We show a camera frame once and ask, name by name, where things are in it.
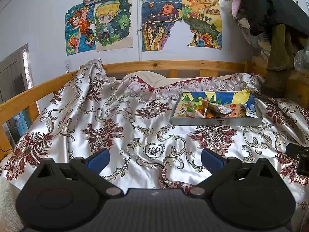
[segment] wooden bed rail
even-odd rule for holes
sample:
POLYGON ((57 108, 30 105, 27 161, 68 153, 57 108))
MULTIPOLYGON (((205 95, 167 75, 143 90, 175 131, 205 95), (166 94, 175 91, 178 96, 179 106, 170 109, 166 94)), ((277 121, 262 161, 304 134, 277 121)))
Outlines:
MULTIPOLYGON (((140 70, 169 70, 170 78, 177 78, 178 69, 200 70, 200 77, 218 76, 218 71, 233 71, 235 73, 251 72, 251 63, 232 63, 202 60, 159 60, 137 61, 104 65, 107 74, 125 72, 130 74, 140 70)), ((57 92, 66 82, 75 76, 77 71, 62 75, 7 100, 0 105, 0 161, 13 151, 4 132, 2 124, 20 111, 27 109, 31 122, 39 116, 36 101, 52 92, 57 92)))

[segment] fluffy fabric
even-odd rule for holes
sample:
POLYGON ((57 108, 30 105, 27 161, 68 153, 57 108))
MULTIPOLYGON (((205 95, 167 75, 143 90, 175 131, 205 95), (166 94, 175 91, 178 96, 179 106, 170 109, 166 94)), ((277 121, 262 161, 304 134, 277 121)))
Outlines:
POLYGON ((20 189, 0 177, 0 231, 19 232, 23 225, 15 209, 15 200, 20 189))

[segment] clear plastic bag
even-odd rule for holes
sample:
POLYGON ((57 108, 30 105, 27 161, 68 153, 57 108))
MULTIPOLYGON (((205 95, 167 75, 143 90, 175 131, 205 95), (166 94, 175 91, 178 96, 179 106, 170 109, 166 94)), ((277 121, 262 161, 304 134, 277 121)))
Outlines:
POLYGON ((301 73, 309 73, 309 39, 306 48, 297 52, 294 58, 294 66, 301 73))

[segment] white wall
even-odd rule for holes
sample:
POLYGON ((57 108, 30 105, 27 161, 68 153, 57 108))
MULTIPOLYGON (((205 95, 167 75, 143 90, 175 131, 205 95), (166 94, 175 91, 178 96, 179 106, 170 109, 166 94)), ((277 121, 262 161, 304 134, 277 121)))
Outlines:
MULTIPOLYGON (((88 51, 66 56, 64 16, 82 0, 0 0, 0 61, 28 43, 34 85, 53 79, 94 58, 103 63, 138 60, 137 0, 132 0, 133 48, 105 52, 88 51)), ((184 21, 176 22, 162 51, 143 52, 142 60, 196 59, 241 62, 254 54, 230 15, 230 1, 221 1, 222 49, 187 47, 192 33, 184 21)), ((50 98, 40 101, 47 105, 50 98)))

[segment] swirling sky painting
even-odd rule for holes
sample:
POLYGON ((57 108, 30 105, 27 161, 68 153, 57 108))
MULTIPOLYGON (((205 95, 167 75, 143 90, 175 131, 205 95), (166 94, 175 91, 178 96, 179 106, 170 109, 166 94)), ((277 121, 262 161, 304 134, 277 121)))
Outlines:
POLYGON ((181 18, 181 0, 142 0, 142 50, 162 50, 181 18))

